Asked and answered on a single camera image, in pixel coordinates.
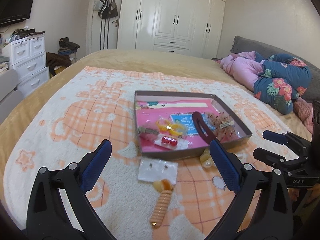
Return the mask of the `person's right hand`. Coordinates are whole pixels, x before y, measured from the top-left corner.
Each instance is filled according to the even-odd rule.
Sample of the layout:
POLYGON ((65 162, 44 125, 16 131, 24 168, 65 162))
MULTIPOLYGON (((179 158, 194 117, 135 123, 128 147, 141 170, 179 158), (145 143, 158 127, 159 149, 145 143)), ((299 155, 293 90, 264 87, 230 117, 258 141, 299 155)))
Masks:
POLYGON ((301 189, 288 189, 291 202, 297 202, 300 197, 301 189))

